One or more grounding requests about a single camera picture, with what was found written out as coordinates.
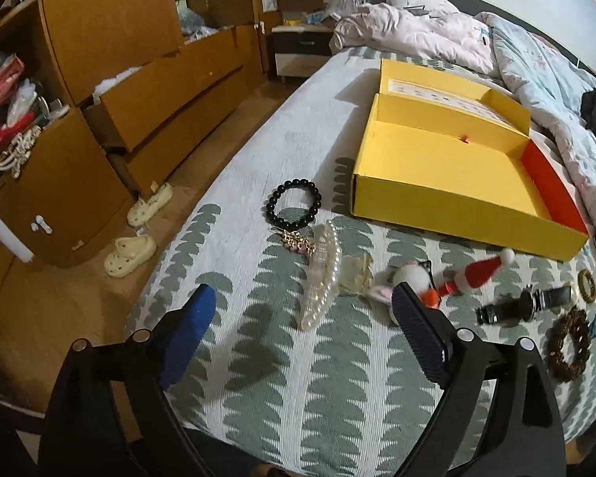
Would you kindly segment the pink pillow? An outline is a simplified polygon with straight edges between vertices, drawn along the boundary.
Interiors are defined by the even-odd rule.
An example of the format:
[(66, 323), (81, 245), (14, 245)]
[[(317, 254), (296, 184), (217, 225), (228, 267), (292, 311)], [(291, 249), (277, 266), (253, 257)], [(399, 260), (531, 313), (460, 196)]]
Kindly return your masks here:
[(364, 3), (341, 17), (329, 41), (338, 53), (345, 47), (371, 47), (424, 60), (442, 60), (483, 76), (499, 76), (488, 25), (462, 13), (448, 0), (426, 0), (416, 15), (390, 3)]

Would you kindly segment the cream slipper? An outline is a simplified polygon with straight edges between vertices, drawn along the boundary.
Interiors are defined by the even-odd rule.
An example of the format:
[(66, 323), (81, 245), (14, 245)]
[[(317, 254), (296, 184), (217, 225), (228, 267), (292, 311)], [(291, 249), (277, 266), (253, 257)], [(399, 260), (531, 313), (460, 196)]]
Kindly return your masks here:
[(139, 227), (147, 223), (173, 197), (173, 187), (163, 183), (158, 191), (147, 200), (139, 198), (127, 213), (127, 222), (131, 227)]
[(147, 262), (156, 252), (156, 243), (150, 235), (119, 237), (114, 250), (104, 261), (107, 276), (121, 279)]

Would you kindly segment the gold rhinestone hair clip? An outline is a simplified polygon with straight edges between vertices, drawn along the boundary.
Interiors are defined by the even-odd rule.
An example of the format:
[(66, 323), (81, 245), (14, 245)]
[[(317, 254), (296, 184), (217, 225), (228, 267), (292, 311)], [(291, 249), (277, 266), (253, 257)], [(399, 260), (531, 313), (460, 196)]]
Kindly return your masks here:
[(301, 234), (300, 231), (280, 231), (281, 243), (290, 252), (304, 254), (311, 257), (315, 252), (315, 243), (312, 239)]

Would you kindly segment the light blue hair clip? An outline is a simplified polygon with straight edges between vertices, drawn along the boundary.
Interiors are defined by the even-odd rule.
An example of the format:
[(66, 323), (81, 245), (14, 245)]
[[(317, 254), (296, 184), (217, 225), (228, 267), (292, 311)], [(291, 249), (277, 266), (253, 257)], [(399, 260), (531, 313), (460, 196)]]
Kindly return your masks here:
[(588, 328), (588, 335), (589, 339), (593, 341), (596, 339), (596, 314), (594, 315), (593, 319), (591, 320)]

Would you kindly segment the white pompom bunny clip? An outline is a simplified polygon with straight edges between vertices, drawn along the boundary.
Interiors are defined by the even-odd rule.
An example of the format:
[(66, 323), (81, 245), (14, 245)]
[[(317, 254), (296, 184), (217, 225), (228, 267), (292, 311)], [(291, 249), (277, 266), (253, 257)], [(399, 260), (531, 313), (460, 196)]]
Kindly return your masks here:
[(407, 262), (392, 273), (390, 284), (374, 285), (368, 290), (370, 299), (386, 305), (392, 323), (397, 324), (392, 305), (393, 290), (401, 283), (407, 283), (426, 308), (439, 307), (440, 296), (432, 278), (432, 263), (430, 261)]

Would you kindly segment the black wrist watch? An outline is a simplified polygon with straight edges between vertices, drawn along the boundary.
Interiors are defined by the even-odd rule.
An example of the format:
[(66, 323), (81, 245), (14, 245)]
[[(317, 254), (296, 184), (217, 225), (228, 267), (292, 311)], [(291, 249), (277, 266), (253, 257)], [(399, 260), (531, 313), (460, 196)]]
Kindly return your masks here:
[(496, 304), (479, 307), (475, 310), (475, 314), (479, 325), (530, 322), (537, 313), (573, 307), (577, 302), (578, 293), (573, 284), (567, 283), (544, 291), (526, 287), (518, 298), (505, 299)]

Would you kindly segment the wooden wardrobe cabinet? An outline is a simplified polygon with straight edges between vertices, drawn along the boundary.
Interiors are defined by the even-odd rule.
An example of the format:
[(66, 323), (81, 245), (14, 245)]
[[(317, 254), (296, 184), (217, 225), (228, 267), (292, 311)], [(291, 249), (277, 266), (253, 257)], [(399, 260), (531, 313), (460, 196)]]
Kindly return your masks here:
[(27, 112), (0, 219), (27, 253), (71, 267), (111, 241), (263, 80), (260, 0), (0, 0), (0, 100), (30, 82), (62, 115)]

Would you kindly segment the clear plastic hair claw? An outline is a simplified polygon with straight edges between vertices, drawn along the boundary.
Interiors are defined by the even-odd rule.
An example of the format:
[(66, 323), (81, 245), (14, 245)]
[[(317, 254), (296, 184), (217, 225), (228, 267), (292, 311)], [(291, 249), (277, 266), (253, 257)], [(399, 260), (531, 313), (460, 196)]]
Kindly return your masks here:
[(365, 295), (372, 287), (372, 257), (367, 252), (343, 255), (338, 287), (341, 295)]

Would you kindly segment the floral white duvet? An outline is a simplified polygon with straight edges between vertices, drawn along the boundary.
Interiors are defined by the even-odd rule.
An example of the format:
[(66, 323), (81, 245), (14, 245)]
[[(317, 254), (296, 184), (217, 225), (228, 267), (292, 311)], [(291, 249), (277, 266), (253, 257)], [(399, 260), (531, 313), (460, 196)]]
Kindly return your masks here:
[(490, 28), (505, 85), (531, 112), (532, 120), (554, 136), (596, 228), (596, 136), (584, 128), (581, 118), (581, 97), (596, 91), (596, 77), (511, 21), (491, 12), (477, 17)]

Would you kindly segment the pearl hair claw clip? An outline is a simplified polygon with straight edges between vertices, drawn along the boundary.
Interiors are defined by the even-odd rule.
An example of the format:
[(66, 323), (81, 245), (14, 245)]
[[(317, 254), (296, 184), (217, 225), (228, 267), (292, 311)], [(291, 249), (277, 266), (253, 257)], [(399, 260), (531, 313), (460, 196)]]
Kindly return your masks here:
[(333, 222), (315, 227), (314, 243), (300, 308), (299, 328), (303, 332), (315, 330), (322, 323), (339, 292), (342, 248)]

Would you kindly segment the black white nightstand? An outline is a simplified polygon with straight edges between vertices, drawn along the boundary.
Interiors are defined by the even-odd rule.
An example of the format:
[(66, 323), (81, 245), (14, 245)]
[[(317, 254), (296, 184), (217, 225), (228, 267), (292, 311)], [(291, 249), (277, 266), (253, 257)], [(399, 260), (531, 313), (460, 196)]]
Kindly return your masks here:
[(271, 32), (275, 69), (281, 79), (307, 79), (331, 57), (333, 31), (324, 25), (280, 25)]

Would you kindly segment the cream slipper near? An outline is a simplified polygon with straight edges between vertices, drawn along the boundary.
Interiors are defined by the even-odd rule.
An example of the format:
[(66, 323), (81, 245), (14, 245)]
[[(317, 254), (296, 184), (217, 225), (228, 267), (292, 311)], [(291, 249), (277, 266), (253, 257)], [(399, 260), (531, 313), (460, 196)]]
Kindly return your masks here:
[(147, 262), (156, 252), (156, 243), (150, 235), (119, 237), (114, 250), (104, 261), (107, 276), (121, 279)]

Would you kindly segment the cream slipper far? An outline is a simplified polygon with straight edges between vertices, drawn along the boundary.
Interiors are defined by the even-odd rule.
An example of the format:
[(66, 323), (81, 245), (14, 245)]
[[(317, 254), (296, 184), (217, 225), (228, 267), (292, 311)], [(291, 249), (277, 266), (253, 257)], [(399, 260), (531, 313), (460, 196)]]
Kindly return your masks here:
[(163, 183), (158, 191), (147, 200), (139, 198), (127, 213), (127, 222), (131, 227), (139, 227), (147, 223), (173, 197), (173, 187)]

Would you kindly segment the santa hat hair clip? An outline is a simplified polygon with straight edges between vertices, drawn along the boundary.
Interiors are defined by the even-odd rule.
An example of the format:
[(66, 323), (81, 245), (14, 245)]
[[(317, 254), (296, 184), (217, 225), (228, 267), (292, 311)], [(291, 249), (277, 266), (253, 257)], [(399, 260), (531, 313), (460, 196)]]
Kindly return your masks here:
[(472, 262), (459, 269), (451, 280), (442, 283), (437, 292), (440, 297), (472, 293), (490, 281), (498, 270), (514, 261), (515, 251), (503, 249), (495, 257)]

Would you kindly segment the yellow cardboard box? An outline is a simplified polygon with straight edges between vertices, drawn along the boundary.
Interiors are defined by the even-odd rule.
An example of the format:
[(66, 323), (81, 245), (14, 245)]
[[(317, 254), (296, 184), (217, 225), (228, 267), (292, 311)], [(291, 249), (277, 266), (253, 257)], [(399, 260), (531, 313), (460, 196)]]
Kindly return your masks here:
[(515, 99), (384, 59), (351, 180), (356, 217), (569, 261), (589, 238)]

